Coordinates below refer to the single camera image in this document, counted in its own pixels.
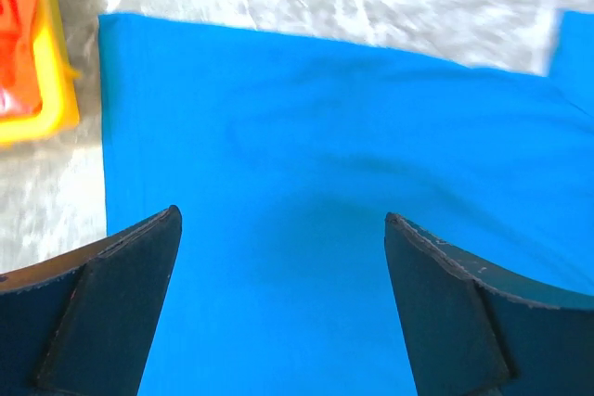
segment blue towel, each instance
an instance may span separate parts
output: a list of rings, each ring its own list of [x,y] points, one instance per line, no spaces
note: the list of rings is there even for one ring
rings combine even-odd
[[[184,215],[140,395],[416,394],[388,211],[594,293],[593,30],[565,13],[538,77],[103,16],[108,230]]]

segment red cloth in yellow bin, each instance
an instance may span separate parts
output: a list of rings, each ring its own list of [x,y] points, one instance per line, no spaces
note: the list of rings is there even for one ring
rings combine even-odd
[[[0,0],[0,117],[41,107],[32,53],[36,9],[37,0]]]

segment gray countertop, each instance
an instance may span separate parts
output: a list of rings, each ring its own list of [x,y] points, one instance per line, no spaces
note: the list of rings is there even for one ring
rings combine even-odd
[[[594,0],[59,0],[83,114],[74,131],[0,153],[0,272],[105,235],[97,14],[128,10],[411,49],[543,73],[557,8]]]

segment yellow plastic container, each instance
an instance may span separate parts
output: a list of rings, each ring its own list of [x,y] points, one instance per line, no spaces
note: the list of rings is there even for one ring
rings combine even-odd
[[[58,0],[39,0],[32,41],[42,107],[32,116],[0,119],[0,145],[45,139],[80,121]]]

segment blue cloth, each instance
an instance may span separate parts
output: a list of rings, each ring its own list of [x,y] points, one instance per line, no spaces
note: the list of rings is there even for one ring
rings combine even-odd
[[[184,215],[140,395],[414,395],[388,211],[594,293],[592,30],[566,13],[538,77],[103,16],[108,230]]]

